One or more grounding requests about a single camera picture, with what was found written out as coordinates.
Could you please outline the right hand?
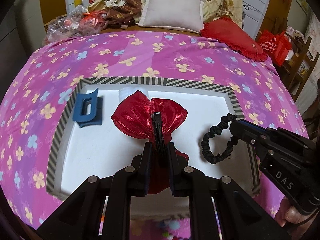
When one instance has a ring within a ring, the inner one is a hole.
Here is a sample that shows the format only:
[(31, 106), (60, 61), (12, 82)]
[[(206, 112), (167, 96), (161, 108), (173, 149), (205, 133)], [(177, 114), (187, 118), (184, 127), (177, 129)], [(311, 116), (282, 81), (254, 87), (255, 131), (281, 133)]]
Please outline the right hand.
[(279, 206), (279, 210), (275, 215), (275, 220), (278, 224), (283, 227), (286, 223), (299, 224), (305, 222), (308, 224), (311, 220), (313, 220), (313, 216), (316, 214), (314, 211), (310, 215), (302, 215), (292, 204), (291, 202), (284, 197)]

